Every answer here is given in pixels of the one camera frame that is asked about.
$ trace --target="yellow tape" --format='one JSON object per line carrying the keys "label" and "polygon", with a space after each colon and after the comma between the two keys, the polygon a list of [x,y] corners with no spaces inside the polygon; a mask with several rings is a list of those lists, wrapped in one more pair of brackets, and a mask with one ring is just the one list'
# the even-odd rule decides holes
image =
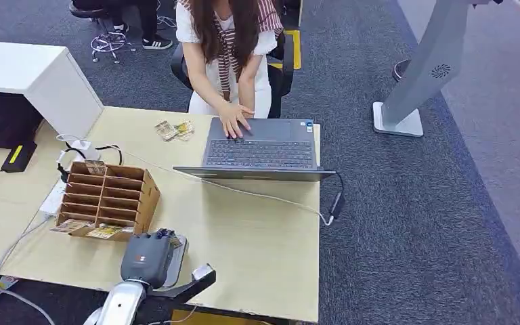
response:
{"label": "yellow tape", "polygon": [[15,160],[17,160],[17,156],[21,152],[21,149],[23,149],[23,146],[17,147],[17,150],[15,150],[15,153],[13,153],[13,156],[11,157],[11,159],[9,159],[9,164],[12,164],[15,162]]}
{"label": "yellow tape", "polygon": [[292,35],[294,40],[294,70],[302,68],[302,59],[300,51],[300,30],[285,30],[284,34]]}

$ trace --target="sneaker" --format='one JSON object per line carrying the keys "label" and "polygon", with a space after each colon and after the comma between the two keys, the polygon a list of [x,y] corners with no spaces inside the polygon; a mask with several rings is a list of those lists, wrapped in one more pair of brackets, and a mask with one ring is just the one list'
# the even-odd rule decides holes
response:
{"label": "sneaker", "polygon": [[115,32],[123,33],[123,34],[125,34],[126,32],[129,31],[129,29],[131,29],[131,27],[127,23],[124,23],[120,26],[113,26],[113,28],[114,28]]}
{"label": "sneaker", "polygon": [[172,46],[170,39],[164,39],[160,35],[155,35],[152,40],[142,39],[142,47],[144,49],[168,49]]}

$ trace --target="card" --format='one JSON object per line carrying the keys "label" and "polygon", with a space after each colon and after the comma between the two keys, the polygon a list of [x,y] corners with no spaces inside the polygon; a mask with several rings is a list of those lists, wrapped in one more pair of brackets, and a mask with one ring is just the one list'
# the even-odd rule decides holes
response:
{"label": "card", "polygon": [[82,227],[86,227],[90,224],[91,224],[91,222],[88,222],[88,221],[68,219],[65,222],[61,223],[60,225],[56,226],[55,228],[52,228],[51,231],[68,234],[75,230],[79,230]]}
{"label": "card", "polygon": [[122,229],[123,229],[122,227],[116,227],[113,225],[105,225],[105,226],[96,228],[92,232],[89,232],[87,234],[87,237],[109,239],[112,235],[120,232]]}
{"label": "card", "polygon": [[85,159],[85,165],[91,175],[104,176],[106,173],[106,165],[102,160]]}
{"label": "card", "polygon": [[154,127],[159,136],[162,137],[163,140],[169,141],[174,138],[178,131],[174,128],[168,121],[163,121]]}
{"label": "card", "polygon": [[178,239],[177,236],[173,236],[171,238],[171,244],[174,245],[174,248],[178,248],[178,247],[182,246],[182,242],[180,241],[180,239]]}
{"label": "card", "polygon": [[178,136],[185,135],[190,132],[194,132],[194,126],[190,121],[184,121],[178,125],[175,125],[174,128],[178,132]]}
{"label": "card", "polygon": [[191,121],[184,121],[178,125],[175,125],[174,128],[178,132],[176,136],[177,139],[182,141],[188,141],[194,134],[194,126]]}

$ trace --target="laptop keyboard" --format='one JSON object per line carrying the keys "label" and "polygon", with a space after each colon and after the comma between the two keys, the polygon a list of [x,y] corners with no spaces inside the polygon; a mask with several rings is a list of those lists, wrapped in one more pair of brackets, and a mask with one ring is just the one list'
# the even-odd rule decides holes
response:
{"label": "laptop keyboard", "polygon": [[209,166],[254,168],[312,168],[312,143],[211,140],[206,164]]}

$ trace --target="cardboard sorting tray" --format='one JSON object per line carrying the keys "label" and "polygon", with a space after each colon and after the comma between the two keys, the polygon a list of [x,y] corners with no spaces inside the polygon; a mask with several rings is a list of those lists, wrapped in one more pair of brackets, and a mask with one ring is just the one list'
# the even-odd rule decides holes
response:
{"label": "cardboard sorting tray", "polygon": [[69,219],[89,222],[68,233],[78,237],[89,237],[101,224],[122,227],[104,239],[127,241],[132,234],[148,231],[159,199],[160,191],[148,170],[106,165],[104,175],[92,175],[84,162],[74,162],[56,225]]}

